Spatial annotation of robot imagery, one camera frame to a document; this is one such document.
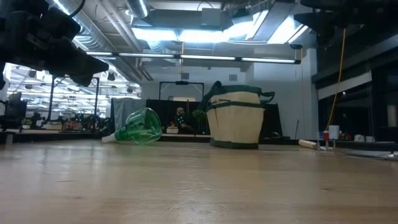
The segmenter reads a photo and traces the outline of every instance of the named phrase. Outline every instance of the green trim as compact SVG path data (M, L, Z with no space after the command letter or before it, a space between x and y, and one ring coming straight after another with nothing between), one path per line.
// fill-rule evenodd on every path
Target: green trim
M258 95L261 95L261 93L262 93L261 88L259 88L259 87L248 86L248 85L231 85L231 86L221 86L221 87L217 88L214 91L213 96L222 95L225 93L240 92L240 91L256 93Z
M226 106L245 106L245 107L250 107L250 108L265 108L266 107L264 104L230 101L230 102L226 102L226 103L219 103L217 105L207 106L206 111L209 111L212 109L217 109L217 108L222 108L222 107L226 107Z
M217 141L210 139L210 145L216 147L224 147L228 149L259 149L258 143L237 143L231 141Z

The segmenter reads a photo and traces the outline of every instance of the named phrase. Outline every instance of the yellow cable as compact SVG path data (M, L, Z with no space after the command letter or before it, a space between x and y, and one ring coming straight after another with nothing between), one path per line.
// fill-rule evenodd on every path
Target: yellow cable
M327 131L329 129L329 125L330 125L331 119L333 117L333 112L335 111L336 99L337 99L337 94L338 94L338 87L340 85L341 74L342 74L342 71L343 71L343 59L344 59L345 43L346 43L346 29L344 28L344 31L343 31L343 44L341 45L340 69L339 69L339 72L338 72L337 89L336 89L335 99L333 100L333 106L331 106L331 112L330 112L330 116L329 116L328 125L326 125L326 130L325 131Z

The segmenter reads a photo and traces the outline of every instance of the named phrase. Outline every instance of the table surface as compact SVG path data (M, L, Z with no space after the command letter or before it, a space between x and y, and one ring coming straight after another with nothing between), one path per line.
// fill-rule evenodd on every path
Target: table surface
M296 146L62 141L0 151L0 223L398 223L398 163Z

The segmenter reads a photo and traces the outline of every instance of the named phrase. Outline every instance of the red object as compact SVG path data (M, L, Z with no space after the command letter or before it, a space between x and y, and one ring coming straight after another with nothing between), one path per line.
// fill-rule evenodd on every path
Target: red object
M323 132L323 140L329 140L329 133L326 131Z

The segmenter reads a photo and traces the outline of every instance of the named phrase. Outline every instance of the white cylinder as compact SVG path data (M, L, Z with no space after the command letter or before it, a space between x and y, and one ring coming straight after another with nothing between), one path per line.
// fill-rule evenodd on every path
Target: white cylinder
M105 136L102 138L103 143L109 143L109 142L116 142L116 138L114 137L114 134L111 134L110 136Z
M340 126L329 125L329 139L339 139Z
M366 140L366 142L374 142L374 137L373 136L366 136L365 140Z

